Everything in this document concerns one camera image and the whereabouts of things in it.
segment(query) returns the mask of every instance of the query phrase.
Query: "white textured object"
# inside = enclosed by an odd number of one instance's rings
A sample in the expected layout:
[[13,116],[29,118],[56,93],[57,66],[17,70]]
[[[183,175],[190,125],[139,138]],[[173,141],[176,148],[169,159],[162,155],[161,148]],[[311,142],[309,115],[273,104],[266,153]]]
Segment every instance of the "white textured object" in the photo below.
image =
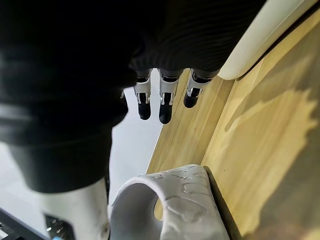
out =
[[267,49],[318,0],[267,0],[218,76],[232,80],[245,74]]
[[[157,199],[163,218],[154,216]],[[137,176],[113,203],[111,240],[230,240],[200,165]]]

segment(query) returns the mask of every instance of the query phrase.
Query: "black ribbed fabric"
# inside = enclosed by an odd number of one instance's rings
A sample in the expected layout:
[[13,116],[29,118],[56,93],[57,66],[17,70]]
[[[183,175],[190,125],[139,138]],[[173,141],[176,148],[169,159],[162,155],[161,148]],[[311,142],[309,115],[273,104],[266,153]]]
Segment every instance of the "black ribbed fabric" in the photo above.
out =
[[172,1],[153,49],[134,58],[131,66],[135,70],[215,71],[225,63],[264,3],[265,0]]

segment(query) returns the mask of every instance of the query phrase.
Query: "white rounded edge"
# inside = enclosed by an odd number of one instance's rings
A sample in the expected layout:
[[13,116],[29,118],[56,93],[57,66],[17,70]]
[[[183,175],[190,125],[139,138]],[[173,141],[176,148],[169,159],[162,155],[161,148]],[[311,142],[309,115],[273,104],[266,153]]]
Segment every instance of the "white rounded edge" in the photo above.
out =
[[268,0],[246,30],[218,76],[233,80],[244,75],[268,48],[317,0]]

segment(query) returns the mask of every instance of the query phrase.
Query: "wood grain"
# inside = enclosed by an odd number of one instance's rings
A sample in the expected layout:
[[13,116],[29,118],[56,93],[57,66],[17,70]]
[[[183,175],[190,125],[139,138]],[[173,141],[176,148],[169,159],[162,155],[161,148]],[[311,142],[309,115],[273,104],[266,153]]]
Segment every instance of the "wood grain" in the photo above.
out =
[[187,164],[200,164],[214,133],[234,81],[215,77],[193,108],[184,106],[190,71],[180,77],[172,119],[163,126],[153,152],[148,173]]
[[202,165],[241,238],[320,239],[320,10],[234,83]]

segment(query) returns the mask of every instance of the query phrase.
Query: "robotic hand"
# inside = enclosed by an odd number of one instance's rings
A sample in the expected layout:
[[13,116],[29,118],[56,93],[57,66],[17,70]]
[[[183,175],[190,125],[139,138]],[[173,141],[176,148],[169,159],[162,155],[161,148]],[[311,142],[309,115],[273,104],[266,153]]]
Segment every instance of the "robotic hand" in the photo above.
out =
[[[293,2],[271,8],[268,24],[287,23],[276,12],[294,12]],[[158,68],[166,124],[183,69],[192,69],[184,99],[192,108],[231,52],[243,51],[235,46],[247,29],[262,52],[264,37],[277,38],[272,27],[265,36],[248,28],[268,17],[256,17],[265,0],[152,3],[0,2],[0,141],[38,195],[52,239],[108,238],[111,130],[127,113],[124,88],[135,86],[140,117],[148,119],[150,69]]]

